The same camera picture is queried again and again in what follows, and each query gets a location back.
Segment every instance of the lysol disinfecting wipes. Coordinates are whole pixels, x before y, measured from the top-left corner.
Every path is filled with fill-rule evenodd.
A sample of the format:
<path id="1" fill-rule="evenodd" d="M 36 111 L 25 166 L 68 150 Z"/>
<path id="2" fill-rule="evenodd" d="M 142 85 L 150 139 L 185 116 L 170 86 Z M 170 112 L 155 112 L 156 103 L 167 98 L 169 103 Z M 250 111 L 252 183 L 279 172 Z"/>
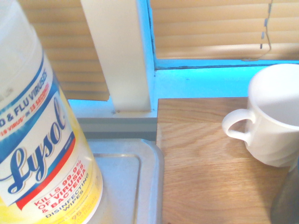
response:
<path id="1" fill-rule="evenodd" d="M 34 29 L 0 0 L 0 223 L 83 224 L 102 175 Z"/>

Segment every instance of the white lid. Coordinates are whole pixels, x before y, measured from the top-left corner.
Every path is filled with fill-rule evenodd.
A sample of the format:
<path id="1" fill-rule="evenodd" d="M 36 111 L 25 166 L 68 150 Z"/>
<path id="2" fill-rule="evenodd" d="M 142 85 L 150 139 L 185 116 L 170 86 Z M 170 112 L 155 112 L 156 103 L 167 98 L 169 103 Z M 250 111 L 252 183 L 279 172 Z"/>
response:
<path id="1" fill-rule="evenodd" d="M 19 3 L 0 0 L 0 83 L 6 84 L 17 75 L 34 41 L 34 31 Z"/>

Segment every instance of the blind cord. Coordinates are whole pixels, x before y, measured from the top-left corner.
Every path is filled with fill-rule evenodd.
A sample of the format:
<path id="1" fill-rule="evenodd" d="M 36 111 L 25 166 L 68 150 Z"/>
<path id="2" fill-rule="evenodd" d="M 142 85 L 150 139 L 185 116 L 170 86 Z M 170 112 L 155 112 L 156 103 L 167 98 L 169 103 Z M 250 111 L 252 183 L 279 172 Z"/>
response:
<path id="1" fill-rule="evenodd" d="M 271 45 L 271 41 L 270 41 L 270 37 L 269 37 L 269 33 L 268 33 L 268 22 L 269 22 L 269 18 L 270 18 L 270 15 L 271 15 L 271 8 L 272 8 L 272 3 L 273 3 L 273 0 L 271 0 L 271 3 L 269 3 L 269 10 L 268 10 L 268 18 L 265 19 L 265 27 L 266 27 L 266 37 L 267 37 L 267 40 L 268 40 L 268 45 L 269 45 L 269 50 L 264 53 L 263 55 L 257 57 L 257 58 L 250 58 L 250 59 L 243 59 L 242 61 L 258 61 L 261 57 L 265 56 L 266 54 L 268 54 L 271 50 L 272 50 L 272 45 Z"/>

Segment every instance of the tan blind slat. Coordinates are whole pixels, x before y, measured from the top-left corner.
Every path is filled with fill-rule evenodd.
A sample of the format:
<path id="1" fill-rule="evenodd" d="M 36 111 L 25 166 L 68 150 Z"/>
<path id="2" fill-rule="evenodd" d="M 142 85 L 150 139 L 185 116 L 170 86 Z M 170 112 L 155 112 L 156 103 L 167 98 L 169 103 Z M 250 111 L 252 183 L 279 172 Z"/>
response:
<path id="1" fill-rule="evenodd" d="M 19 0 L 68 99 L 109 92 L 80 0 Z"/>
<path id="2" fill-rule="evenodd" d="M 76 82 L 61 82 L 64 91 L 92 91 L 92 92 L 106 92 L 108 88 L 105 83 L 76 83 Z"/>
<path id="3" fill-rule="evenodd" d="M 23 9 L 81 7 L 80 0 L 18 0 Z"/>
<path id="4" fill-rule="evenodd" d="M 154 23 L 193 22 L 268 17 L 268 4 L 234 5 L 197 8 L 170 8 L 153 11 Z"/>
<path id="5" fill-rule="evenodd" d="M 153 9 L 269 4 L 271 0 L 151 0 Z"/>
<path id="6" fill-rule="evenodd" d="M 236 34 L 207 34 L 157 37 L 156 47 L 195 47 L 233 44 L 268 43 L 266 38 L 261 38 L 260 32 Z"/>
<path id="7" fill-rule="evenodd" d="M 64 91 L 64 95 L 68 99 L 89 99 L 101 101 L 107 101 L 109 99 L 109 92 Z"/>
<path id="8" fill-rule="evenodd" d="M 271 0 L 151 0 L 156 56 L 299 59 L 299 48 L 294 45 L 299 43 L 299 1 L 270 3 Z"/>
<path id="9" fill-rule="evenodd" d="M 98 61 L 52 61 L 57 72 L 102 72 Z"/>
<path id="10" fill-rule="evenodd" d="M 275 3 L 271 7 L 271 18 L 299 17 L 299 2 Z"/>
<path id="11" fill-rule="evenodd" d="M 41 36 L 44 48 L 92 48 L 93 39 L 89 35 L 84 36 Z"/>
<path id="12" fill-rule="evenodd" d="M 265 19 L 158 23 L 154 26 L 154 32 L 156 37 L 172 35 L 266 32 L 264 23 Z M 268 22 L 268 30 L 299 30 L 298 24 L 299 17 L 270 18 Z"/>
<path id="13" fill-rule="evenodd" d="M 34 23 L 38 36 L 90 35 L 86 22 Z"/>
<path id="14" fill-rule="evenodd" d="M 295 31 L 299 30 L 299 17 L 270 18 L 268 22 L 269 31 Z"/>
<path id="15" fill-rule="evenodd" d="M 266 31 L 265 19 L 158 23 L 155 36 L 246 33 Z"/>
<path id="16" fill-rule="evenodd" d="M 60 82 L 94 82 L 104 83 L 105 78 L 102 72 L 57 72 L 58 80 Z"/>
<path id="17" fill-rule="evenodd" d="M 225 46 L 204 46 L 188 48 L 160 48 L 157 51 L 159 58 L 201 58 L 211 59 L 215 55 L 219 59 L 232 58 L 235 56 L 240 59 L 248 58 L 248 55 L 262 56 L 269 50 L 267 44 L 260 49 L 260 44 L 243 44 L 243 45 L 225 45 Z M 271 53 L 273 55 L 287 54 L 292 57 L 298 56 L 299 43 L 275 43 L 272 45 Z"/>
<path id="18" fill-rule="evenodd" d="M 47 56 L 50 60 L 98 60 L 97 51 L 94 48 L 65 48 L 47 49 Z"/>
<path id="19" fill-rule="evenodd" d="M 86 21 L 81 7 L 25 10 L 25 13 L 31 23 Z"/>

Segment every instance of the wood grain surface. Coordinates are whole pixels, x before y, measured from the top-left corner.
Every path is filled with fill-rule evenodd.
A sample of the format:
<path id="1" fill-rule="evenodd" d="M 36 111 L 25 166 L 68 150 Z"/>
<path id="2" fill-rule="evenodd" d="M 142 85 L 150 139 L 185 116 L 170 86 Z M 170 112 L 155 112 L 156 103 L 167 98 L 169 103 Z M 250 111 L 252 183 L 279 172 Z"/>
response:
<path id="1" fill-rule="evenodd" d="M 271 223 L 271 204 L 288 168 L 262 164 L 221 128 L 226 114 L 246 105 L 247 98 L 159 100 L 163 224 Z"/>

